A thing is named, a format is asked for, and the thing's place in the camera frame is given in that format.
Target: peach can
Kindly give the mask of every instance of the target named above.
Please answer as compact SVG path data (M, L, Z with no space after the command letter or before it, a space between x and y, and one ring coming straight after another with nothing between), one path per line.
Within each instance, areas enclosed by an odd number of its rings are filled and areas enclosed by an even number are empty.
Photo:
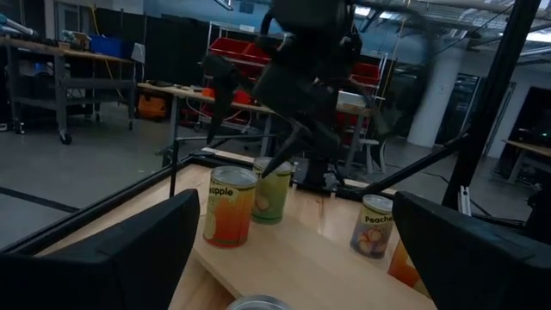
M382 258L393 231L393 201L379 195L365 195L350 246L365 257Z
M210 175L203 238L211 245L233 248L249 235L257 176L250 170L221 166Z

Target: wheel caster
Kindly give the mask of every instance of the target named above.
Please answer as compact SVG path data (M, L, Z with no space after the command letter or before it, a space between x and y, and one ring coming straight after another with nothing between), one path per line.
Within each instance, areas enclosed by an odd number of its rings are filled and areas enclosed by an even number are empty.
M14 124L15 133L25 134L25 131L23 130L23 125L24 124L22 122L16 121L15 124Z
M72 137L68 133L60 133L59 134L59 140L61 141L62 144L66 145L66 146L68 146L72 143Z

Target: can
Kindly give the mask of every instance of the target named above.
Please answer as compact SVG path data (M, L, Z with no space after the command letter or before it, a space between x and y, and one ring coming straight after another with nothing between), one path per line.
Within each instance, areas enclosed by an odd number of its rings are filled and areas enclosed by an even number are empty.
M210 174L203 238L211 245L233 248L249 234L257 176L232 166L214 168Z
M385 256L393 231L393 201L379 195L365 195L350 246L365 257Z
M291 307L275 297L255 295L239 298L226 310L291 310Z
M282 221L291 172L293 172L293 166L289 162L284 162L267 177L261 179L271 159L256 158L252 165L252 171L259 180L255 206L252 209L252 220L259 224L277 224Z

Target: can label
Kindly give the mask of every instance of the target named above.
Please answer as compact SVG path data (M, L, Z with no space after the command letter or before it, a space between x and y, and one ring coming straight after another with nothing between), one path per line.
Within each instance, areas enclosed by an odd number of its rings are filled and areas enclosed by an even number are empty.
M240 189L211 178L203 237L220 247L236 247L247 240L255 188Z
M263 170L253 167L258 176L255 205L252 209L252 220L260 224L276 224L283 219L283 208L287 200L291 173L276 174L261 179Z
M366 257L381 258L393 231L393 215L364 206L358 216L350 246Z

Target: white pillar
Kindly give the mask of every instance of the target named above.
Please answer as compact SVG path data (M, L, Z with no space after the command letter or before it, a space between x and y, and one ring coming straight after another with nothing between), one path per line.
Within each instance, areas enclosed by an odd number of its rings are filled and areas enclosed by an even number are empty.
M407 141L416 146L433 147L448 107L461 66L464 49L451 47L440 53L423 102L413 118Z
M55 38L55 14L53 0L44 0L44 22L46 23L46 37Z

